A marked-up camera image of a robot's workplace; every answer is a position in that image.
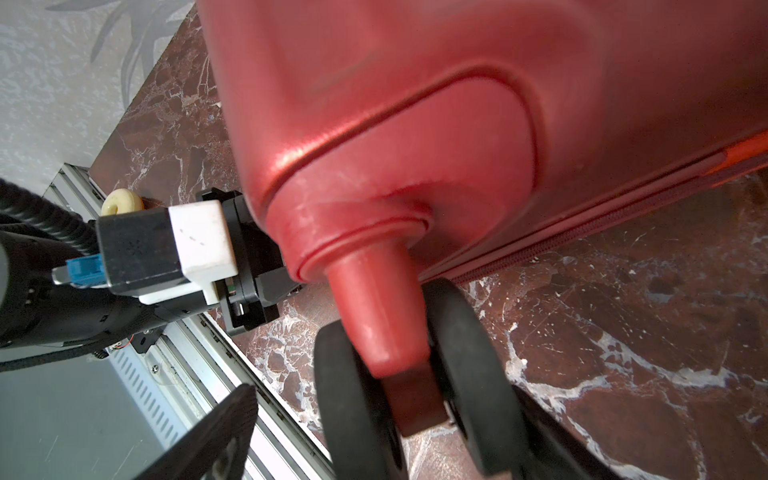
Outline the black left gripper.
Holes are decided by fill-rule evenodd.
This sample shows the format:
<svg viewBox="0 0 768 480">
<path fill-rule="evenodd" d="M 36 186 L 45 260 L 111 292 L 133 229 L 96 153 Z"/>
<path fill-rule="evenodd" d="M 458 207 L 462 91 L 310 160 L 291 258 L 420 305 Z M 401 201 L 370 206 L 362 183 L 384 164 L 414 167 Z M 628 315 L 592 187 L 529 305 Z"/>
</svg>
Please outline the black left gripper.
<svg viewBox="0 0 768 480">
<path fill-rule="evenodd" d="M 278 304 L 298 292 L 302 284 L 288 274 L 278 245 L 262 231 L 239 191 L 218 188 L 196 194 L 198 201 L 221 203 L 238 273 L 221 282 L 224 329 L 236 336 L 276 320 Z"/>
</svg>

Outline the red hard-shell suitcase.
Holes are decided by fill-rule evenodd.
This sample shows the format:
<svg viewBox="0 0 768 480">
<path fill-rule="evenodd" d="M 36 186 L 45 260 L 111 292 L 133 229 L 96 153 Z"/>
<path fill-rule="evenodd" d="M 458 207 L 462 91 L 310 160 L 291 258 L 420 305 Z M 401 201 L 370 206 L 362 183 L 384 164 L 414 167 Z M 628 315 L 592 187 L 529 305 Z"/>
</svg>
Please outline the red hard-shell suitcase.
<svg viewBox="0 0 768 480">
<path fill-rule="evenodd" d="M 522 479 L 520 403 L 456 280 L 762 165 L 763 1 L 201 1 L 242 192 L 340 317 L 314 345 L 340 479 L 453 420 Z"/>
</svg>

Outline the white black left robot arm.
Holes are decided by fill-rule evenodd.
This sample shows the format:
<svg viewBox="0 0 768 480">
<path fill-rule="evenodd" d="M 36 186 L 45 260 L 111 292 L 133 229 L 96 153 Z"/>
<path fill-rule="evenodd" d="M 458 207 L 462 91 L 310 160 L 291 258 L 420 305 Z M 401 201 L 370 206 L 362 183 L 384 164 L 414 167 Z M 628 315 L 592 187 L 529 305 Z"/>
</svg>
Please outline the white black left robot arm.
<svg viewBox="0 0 768 480">
<path fill-rule="evenodd" d="M 102 354 L 214 308 L 243 333 L 275 320 L 299 287 L 240 192 L 88 222 L 1 185 L 1 344 L 53 346 L 4 361 L 5 372 Z"/>
</svg>

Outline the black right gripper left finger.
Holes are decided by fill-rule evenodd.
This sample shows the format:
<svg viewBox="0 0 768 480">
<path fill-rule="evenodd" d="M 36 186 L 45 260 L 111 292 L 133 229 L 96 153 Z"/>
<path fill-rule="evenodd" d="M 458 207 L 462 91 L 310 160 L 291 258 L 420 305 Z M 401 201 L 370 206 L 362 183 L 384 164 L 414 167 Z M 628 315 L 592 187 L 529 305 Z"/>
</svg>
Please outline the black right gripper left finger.
<svg viewBox="0 0 768 480">
<path fill-rule="evenodd" d="M 241 479 L 258 418 L 256 388 L 236 387 L 140 479 Z"/>
</svg>

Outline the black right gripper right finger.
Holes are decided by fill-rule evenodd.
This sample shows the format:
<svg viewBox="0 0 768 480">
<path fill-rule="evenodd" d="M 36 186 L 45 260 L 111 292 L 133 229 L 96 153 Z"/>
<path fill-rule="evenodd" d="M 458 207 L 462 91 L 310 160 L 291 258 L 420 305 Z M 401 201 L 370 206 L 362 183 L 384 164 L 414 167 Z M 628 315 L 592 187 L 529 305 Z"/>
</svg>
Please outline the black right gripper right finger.
<svg viewBox="0 0 768 480">
<path fill-rule="evenodd" d="M 529 445 L 522 479 L 618 478 L 528 393 L 514 384 L 511 388 L 520 403 Z"/>
</svg>

